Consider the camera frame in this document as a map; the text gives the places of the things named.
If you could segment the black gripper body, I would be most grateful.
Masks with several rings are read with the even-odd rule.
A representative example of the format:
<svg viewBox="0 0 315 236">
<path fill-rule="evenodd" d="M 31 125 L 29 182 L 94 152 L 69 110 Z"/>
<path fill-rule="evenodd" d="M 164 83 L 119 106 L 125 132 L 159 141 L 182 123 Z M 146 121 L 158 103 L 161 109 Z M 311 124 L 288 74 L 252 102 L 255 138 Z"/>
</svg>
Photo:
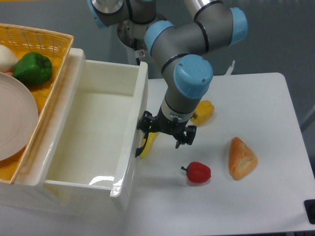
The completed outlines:
<svg viewBox="0 0 315 236">
<path fill-rule="evenodd" d="M 187 121 L 179 122 L 177 118 L 169 120 L 163 113 L 158 113 L 152 123 L 152 132 L 161 132 L 173 136 L 176 140 L 184 140 L 186 124 Z"/>
</svg>

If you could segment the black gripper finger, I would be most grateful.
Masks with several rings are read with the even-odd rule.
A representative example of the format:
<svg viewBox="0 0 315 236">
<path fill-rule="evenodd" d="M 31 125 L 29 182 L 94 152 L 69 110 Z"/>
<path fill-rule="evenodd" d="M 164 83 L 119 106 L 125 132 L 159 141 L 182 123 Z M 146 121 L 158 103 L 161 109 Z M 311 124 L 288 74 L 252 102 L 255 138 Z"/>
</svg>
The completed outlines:
<svg viewBox="0 0 315 236">
<path fill-rule="evenodd" d="M 158 131 L 156 117 L 152 116 L 150 112 L 144 111 L 136 128 L 144 133 L 144 138 L 147 138 L 149 133 L 155 133 Z"/>
<path fill-rule="evenodd" d="M 180 145 L 192 145 L 196 136 L 197 127 L 195 125 L 189 125 L 184 127 L 182 131 L 175 134 L 176 144 L 175 148 L 179 148 Z"/>
</svg>

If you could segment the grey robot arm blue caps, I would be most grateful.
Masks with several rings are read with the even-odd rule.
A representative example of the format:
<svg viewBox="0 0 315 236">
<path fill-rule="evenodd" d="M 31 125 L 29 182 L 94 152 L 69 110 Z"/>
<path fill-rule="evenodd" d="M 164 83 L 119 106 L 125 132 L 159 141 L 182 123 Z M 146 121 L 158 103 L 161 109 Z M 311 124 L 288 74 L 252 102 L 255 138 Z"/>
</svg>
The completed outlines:
<svg viewBox="0 0 315 236">
<path fill-rule="evenodd" d="M 203 58 L 215 49 L 246 38 L 248 21 L 239 8 L 220 0 L 185 2 L 193 22 L 181 27 L 160 20 L 154 0 L 90 0 L 88 6 L 99 27 L 128 22 L 133 48 L 143 41 L 167 83 L 158 114 L 144 112 L 137 129 L 145 135 L 161 132 L 176 144 L 191 145 L 196 126 L 188 125 L 213 77 L 210 63 Z"/>
</svg>

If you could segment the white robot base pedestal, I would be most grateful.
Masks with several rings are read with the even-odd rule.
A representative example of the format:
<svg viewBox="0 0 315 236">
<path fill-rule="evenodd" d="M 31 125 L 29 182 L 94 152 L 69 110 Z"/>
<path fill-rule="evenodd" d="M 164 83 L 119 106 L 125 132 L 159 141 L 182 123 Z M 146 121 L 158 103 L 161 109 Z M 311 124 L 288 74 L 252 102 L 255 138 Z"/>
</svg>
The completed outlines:
<svg viewBox="0 0 315 236">
<path fill-rule="evenodd" d="M 119 23 L 117 27 L 118 38 L 126 49 L 128 64 L 140 65 L 142 61 L 147 63 L 149 79 L 160 79 L 162 75 L 147 49 L 144 36 L 147 29 L 160 20 L 166 20 L 166 18 L 158 13 L 155 19 L 148 24 L 139 25 L 131 20 L 126 20 Z"/>
</svg>

